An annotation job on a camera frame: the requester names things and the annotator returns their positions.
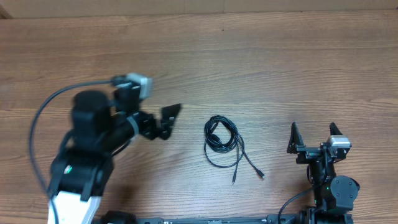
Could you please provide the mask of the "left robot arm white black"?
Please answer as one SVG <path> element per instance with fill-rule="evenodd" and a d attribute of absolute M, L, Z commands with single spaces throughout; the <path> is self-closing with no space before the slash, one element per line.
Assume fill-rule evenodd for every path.
<path fill-rule="evenodd" d="M 113 157 L 138 135 L 170 137 L 180 104 L 161 109 L 162 118 L 140 109 L 140 89 L 97 90 L 75 95 L 72 129 L 67 132 L 50 173 L 49 223 L 91 223 L 114 169 Z"/>

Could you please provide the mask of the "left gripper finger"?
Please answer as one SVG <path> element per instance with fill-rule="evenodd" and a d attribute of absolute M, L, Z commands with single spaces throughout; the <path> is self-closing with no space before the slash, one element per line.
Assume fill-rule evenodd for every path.
<path fill-rule="evenodd" d="M 159 137 L 163 140 L 168 140 L 174 128 L 174 120 L 164 120 L 160 122 Z"/>
<path fill-rule="evenodd" d="M 180 103 L 163 107 L 161 109 L 162 123 L 174 124 L 181 109 L 182 105 Z"/>

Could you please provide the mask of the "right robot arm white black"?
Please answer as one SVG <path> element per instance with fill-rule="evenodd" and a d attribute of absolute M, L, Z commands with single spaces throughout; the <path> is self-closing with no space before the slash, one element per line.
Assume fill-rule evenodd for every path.
<path fill-rule="evenodd" d="M 307 165 L 307 180 L 311 187 L 292 197 L 281 207 L 277 214 L 278 223 L 353 223 L 348 212 L 354 209 L 360 185 L 351 177 L 337 175 L 335 172 L 335 164 L 346 159 L 351 147 L 350 140 L 335 123 L 330 124 L 330 137 L 325 142 L 318 147 L 307 147 L 297 123 L 292 123 L 287 152 L 297 155 L 296 163 Z M 309 192 L 313 192 L 315 205 L 282 221 L 284 208 Z"/>

